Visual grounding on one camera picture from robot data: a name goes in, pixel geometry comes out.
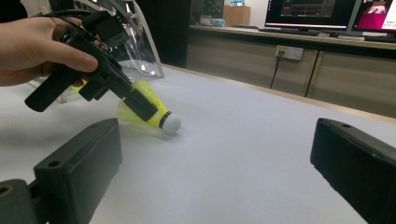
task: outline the electrical socket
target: electrical socket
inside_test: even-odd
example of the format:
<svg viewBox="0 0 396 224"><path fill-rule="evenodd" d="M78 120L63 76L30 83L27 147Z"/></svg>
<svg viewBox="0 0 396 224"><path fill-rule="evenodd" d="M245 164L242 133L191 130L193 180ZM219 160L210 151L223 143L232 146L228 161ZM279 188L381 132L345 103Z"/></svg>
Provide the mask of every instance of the electrical socket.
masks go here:
<svg viewBox="0 0 396 224"><path fill-rule="evenodd" d="M301 58L303 57L303 50L304 49L290 47L288 59L301 60Z"/></svg>
<svg viewBox="0 0 396 224"><path fill-rule="evenodd" d="M288 58L288 56L289 56L289 47L277 45L276 46L276 51L275 51L275 56L278 57L280 52L283 52L282 55L280 55L281 58Z"/></svg>

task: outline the white tabletop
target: white tabletop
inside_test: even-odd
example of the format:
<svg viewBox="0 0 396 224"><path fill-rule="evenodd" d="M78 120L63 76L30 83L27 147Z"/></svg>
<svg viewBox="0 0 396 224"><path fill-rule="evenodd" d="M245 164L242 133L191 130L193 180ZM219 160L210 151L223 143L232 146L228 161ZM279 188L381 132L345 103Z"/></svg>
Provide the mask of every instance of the white tabletop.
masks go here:
<svg viewBox="0 0 396 224"><path fill-rule="evenodd" d="M91 223L365 223L309 161L316 122L343 121L395 147L394 119L170 68L164 73L150 85L182 127L170 136L120 123L123 163ZM52 151L90 124L116 117L112 92L37 113L23 102L32 91L27 84L0 88L1 181L30 183L33 167Z"/></svg>

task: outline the shuttlecock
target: shuttlecock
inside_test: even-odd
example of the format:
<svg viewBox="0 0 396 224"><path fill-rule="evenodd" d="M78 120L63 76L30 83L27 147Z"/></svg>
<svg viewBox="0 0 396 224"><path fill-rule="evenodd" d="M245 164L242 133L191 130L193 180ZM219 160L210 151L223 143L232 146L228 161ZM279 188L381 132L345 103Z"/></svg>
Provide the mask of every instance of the shuttlecock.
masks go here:
<svg viewBox="0 0 396 224"><path fill-rule="evenodd" d="M155 94L146 80L137 80L133 83L133 88L140 91L151 103L157 106L155 113L148 121L143 121L134 111L132 111L123 101L120 102L117 111L118 118L121 120L147 123L163 129L166 133L175 133L180 128L181 121L178 116L166 109L160 98Z"/></svg>

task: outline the computer monitor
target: computer monitor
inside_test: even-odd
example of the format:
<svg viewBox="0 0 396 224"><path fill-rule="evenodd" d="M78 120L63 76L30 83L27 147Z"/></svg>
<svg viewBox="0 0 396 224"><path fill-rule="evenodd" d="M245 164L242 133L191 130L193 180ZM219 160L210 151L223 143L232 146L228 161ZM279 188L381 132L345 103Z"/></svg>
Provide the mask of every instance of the computer monitor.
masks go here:
<svg viewBox="0 0 396 224"><path fill-rule="evenodd" d="M268 0L265 27L345 31L356 0Z"/></svg>
<svg viewBox="0 0 396 224"><path fill-rule="evenodd" d="M392 0L360 0L352 30L396 35L396 3Z"/></svg>

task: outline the human hand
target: human hand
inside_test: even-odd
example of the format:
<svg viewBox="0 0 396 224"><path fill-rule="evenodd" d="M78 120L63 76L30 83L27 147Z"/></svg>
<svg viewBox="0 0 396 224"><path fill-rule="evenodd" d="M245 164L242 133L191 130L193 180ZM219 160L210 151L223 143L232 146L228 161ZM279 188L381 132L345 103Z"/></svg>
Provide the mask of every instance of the human hand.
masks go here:
<svg viewBox="0 0 396 224"><path fill-rule="evenodd" d="M78 20L71 22L80 25ZM48 76L56 63L93 72L98 66L94 57L54 40L69 26L66 21L47 17L0 23L0 86Z"/></svg>

